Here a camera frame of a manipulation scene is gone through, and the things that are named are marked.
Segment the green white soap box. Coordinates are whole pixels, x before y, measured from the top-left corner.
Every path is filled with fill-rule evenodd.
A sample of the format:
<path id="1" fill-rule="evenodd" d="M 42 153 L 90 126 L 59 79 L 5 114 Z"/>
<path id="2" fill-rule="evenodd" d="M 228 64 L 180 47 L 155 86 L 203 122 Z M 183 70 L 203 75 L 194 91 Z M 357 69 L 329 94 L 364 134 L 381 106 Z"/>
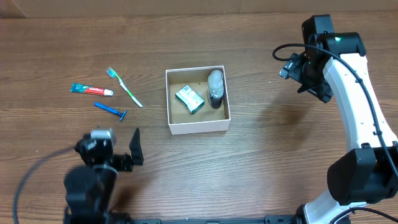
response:
<path id="1" fill-rule="evenodd" d="M 204 99 L 200 97 L 189 85 L 185 85 L 182 89 L 176 92 L 175 96 L 187 107 L 191 114 L 195 114 L 205 105 Z"/>

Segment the dark bottle with clear cap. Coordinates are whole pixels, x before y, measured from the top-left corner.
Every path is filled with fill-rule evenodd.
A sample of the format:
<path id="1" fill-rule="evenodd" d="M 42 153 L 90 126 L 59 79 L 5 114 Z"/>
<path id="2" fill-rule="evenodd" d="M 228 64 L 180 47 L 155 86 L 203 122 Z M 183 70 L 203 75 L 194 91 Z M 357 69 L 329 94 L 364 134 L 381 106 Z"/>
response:
<path id="1" fill-rule="evenodd" d="M 208 101 L 212 108 L 221 107 L 224 95 L 223 73 L 213 70 L 208 77 Z"/>

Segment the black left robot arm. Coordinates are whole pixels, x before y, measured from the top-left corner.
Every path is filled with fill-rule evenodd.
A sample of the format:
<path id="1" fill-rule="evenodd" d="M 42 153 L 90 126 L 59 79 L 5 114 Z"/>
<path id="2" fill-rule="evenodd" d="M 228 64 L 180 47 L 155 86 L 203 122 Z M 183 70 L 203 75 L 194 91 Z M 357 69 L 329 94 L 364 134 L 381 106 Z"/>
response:
<path id="1" fill-rule="evenodd" d="M 129 144 L 129 154 L 115 154 L 116 136 L 112 129 L 96 129 L 78 141 L 75 151 L 85 163 L 72 169 L 64 180 L 66 188 L 65 223 L 132 223 L 128 213 L 108 209 L 120 172 L 132 172 L 144 157 L 140 130 L 136 129 Z"/>

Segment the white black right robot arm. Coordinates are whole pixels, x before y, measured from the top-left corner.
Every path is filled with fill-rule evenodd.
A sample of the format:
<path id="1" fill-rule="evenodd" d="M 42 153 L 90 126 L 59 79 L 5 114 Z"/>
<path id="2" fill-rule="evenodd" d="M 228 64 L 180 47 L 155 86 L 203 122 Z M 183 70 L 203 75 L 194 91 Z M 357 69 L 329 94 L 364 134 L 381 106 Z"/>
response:
<path id="1" fill-rule="evenodd" d="M 302 24 L 305 51 L 293 54 L 280 75 L 322 102 L 337 102 L 346 154 L 327 172 L 327 189 L 297 213 L 303 223 L 346 223 L 363 208 L 397 193 L 397 136 L 387 124 L 371 85 L 359 34 L 335 32 L 329 15 Z"/>

